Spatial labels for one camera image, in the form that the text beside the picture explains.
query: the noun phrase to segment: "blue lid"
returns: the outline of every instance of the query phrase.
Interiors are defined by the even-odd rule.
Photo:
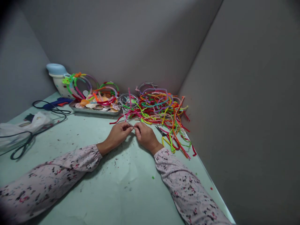
[[[49,73],[54,75],[63,75],[68,73],[63,65],[57,63],[49,63],[46,65],[46,68]]]

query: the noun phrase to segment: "plastic bag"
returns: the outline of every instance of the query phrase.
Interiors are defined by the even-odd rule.
[[[30,131],[33,134],[40,130],[43,126],[50,124],[52,119],[49,116],[49,112],[38,112],[34,115],[32,122],[22,122],[19,124],[0,123],[0,136],[9,136],[24,131]],[[0,138],[0,148],[9,148],[20,141],[28,138],[30,133],[23,133],[13,137]]]

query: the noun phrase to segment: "black cable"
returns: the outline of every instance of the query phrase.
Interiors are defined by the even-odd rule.
[[[33,102],[33,103],[32,103],[32,106],[35,107],[35,108],[38,108],[38,109],[44,109],[43,107],[37,107],[37,106],[35,106],[35,104],[36,104],[37,102],[45,102],[45,103],[47,103],[47,104],[50,104],[50,105],[52,105],[54,108],[56,108],[56,109],[51,109],[51,110],[50,110],[51,112],[54,112],[54,113],[62,114],[62,115],[63,115],[64,119],[63,119],[62,121],[60,121],[60,122],[54,124],[53,126],[55,126],[55,125],[57,125],[57,124],[63,122],[63,121],[67,118],[67,115],[71,114],[71,111],[69,111],[69,110],[61,110],[61,109],[57,108],[56,106],[54,106],[53,104],[51,104],[51,103],[49,103],[49,102],[46,102],[46,101],[42,101],[42,100],[37,100],[37,101]],[[39,134],[41,134],[41,133],[43,133],[43,132],[49,130],[49,129],[50,129],[51,127],[53,127],[53,126],[49,126],[48,128],[46,128],[46,129],[44,129],[44,130],[42,130],[42,131],[40,131],[40,132],[37,132],[37,133],[35,133],[35,134],[33,134],[33,133],[30,132],[30,131],[24,131],[24,132],[17,133],[17,134],[13,134],[13,135],[9,135],[9,136],[2,136],[2,137],[0,137],[0,138],[9,138],[9,137],[13,137],[13,136],[16,136],[16,135],[19,135],[19,134],[29,133],[29,137],[28,137],[27,141],[26,141],[24,144],[20,145],[20,146],[12,153],[12,155],[10,156],[10,159],[11,159],[11,160],[16,160],[16,159],[19,159],[19,158],[21,158],[21,157],[23,156],[23,154],[26,152],[27,145],[32,141],[32,139],[33,139],[35,136],[37,136],[37,135],[39,135]],[[23,148],[21,154],[20,154],[18,157],[15,158],[14,155],[15,155],[21,148]],[[11,150],[9,150],[9,151],[7,151],[7,152],[1,154],[0,156],[4,155],[4,154],[6,154],[6,153],[8,153],[8,152],[10,152],[10,151],[12,151],[12,150],[13,150],[13,149],[11,149]]]

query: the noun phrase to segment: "light green table surface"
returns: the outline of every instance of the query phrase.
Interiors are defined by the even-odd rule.
[[[45,100],[53,102],[59,97],[58,93],[54,93]],[[71,110],[67,105],[63,109]],[[38,111],[32,107],[9,123],[20,123],[26,115]],[[53,114],[51,117],[55,119],[60,116]],[[69,115],[63,123],[38,135],[21,159],[11,160],[11,152],[0,156],[0,186],[18,179],[40,163],[68,151],[104,141],[113,126],[109,123],[117,118],[81,113]],[[150,127],[161,141],[161,134],[153,125]],[[197,173],[202,185],[227,218],[234,223],[200,158],[192,156],[192,149],[188,149],[187,152],[191,160],[187,160],[180,151],[176,151],[175,155],[194,174]],[[184,224],[168,189],[156,170],[153,156],[138,145],[134,131],[121,146],[101,159],[95,171],[87,173],[50,210],[28,223]]]

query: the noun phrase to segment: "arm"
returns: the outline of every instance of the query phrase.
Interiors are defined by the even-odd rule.
[[[154,155],[156,168],[186,224],[231,224],[200,180],[158,142],[153,130],[143,123],[134,127],[138,142]]]
[[[9,223],[23,223],[50,208],[86,172],[93,171],[103,155],[122,143],[132,127],[115,125],[107,139],[40,164],[0,189],[0,209]]]

